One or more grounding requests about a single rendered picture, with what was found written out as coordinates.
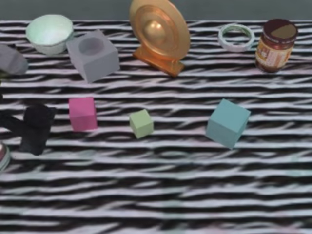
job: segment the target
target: zebra print tablecloth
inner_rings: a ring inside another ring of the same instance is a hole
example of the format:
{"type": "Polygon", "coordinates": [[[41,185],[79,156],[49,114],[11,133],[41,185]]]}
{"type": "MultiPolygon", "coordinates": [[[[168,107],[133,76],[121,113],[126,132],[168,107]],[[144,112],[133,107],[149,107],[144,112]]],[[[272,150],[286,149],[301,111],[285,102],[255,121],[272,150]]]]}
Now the zebra print tablecloth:
{"type": "MultiPolygon", "coordinates": [[[[0,109],[58,109],[41,156],[18,153],[20,138],[0,129],[14,158],[0,175],[0,234],[311,234],[312,22],[297,22],[291,59],[274,75],[254,67],[255,46],[218,45],[226,23],[189,22],[186,69],[171,78],[132,57],[128,22],[75,22],[78,35],[103,30],[120,54],[120,71],[86,84],[67,53],[35,52],[28,22],[0,22],[1,43],[30,63],[2,80],[0,109]],[[74,133],[68,99],[84,96],[95,98],[99,128],[74,133]],[[252,112],[232,151],[204,136],[222,98],[252,112]],[[143,108],[155,132],[136,140],[128,116],[143,108]]],[[[263,23],[244,22],[256,44],[263,23]]]]}

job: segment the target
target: background wall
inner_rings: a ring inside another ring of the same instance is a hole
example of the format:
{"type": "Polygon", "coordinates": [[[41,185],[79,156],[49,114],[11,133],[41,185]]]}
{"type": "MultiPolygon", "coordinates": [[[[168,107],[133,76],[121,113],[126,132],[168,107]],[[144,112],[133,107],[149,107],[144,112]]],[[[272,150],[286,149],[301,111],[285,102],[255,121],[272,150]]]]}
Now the background wall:
{"type": "MultiPolygon", "coordinates": [[[[186,20],[312,20],[312,0],[171,0],[186,20]]],[[[131,0],[0,0],[0,20],[127,20],[131,0]]]]}

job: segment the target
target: gray cube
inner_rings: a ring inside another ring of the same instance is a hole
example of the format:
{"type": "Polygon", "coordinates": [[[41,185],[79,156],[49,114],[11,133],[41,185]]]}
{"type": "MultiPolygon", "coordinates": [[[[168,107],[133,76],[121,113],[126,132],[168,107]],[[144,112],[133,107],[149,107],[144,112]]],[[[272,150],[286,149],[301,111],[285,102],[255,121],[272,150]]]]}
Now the gray cube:
{"type": "Polygon", "coordinates": [[[66,43],[71,63],[92,83],[120,69],[118,50],[100,30],[66,43]]]}

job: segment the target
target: bracelet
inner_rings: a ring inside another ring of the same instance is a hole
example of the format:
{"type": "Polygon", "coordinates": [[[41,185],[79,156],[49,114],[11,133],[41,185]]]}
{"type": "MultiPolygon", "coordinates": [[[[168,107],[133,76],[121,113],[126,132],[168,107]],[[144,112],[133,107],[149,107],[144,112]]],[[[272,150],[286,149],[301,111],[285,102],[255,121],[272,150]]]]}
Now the bracelet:
{"type": "Polygon", "coordinates": [[[243,52],[243,51],[247,51],[249,50],[253,43],[254,43],[254,33],[252,30],[250,30],[250,28],[241,25],[241,24],[235,24],[235,23],[231,23],[231,24],[227,24],[225,26],[223,26],[218,34],[218,41],[219,44],[226,50],[231,51],[231,52],[243,52]],[[234,45],[232,43],[227,42],[223,35],[226,34],[229,31],[239,31],[244,33],[246,36],[249,37],[249,41],[246,44],[243,45],[234,45]]]}

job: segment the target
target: bronze plate on stand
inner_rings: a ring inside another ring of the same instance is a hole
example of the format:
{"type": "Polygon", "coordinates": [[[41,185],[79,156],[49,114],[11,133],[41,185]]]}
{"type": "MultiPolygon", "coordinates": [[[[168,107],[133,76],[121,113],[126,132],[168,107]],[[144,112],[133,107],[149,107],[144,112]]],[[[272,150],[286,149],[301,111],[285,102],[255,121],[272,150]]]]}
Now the bronze plate on stand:
{"type": "Polygon", "coordinates": [[[141,46],[137,59],[176,77],[183,70],[180,62],[190,49],[187,24],[169,0],[133,0],[130,24],[141,46]]]}

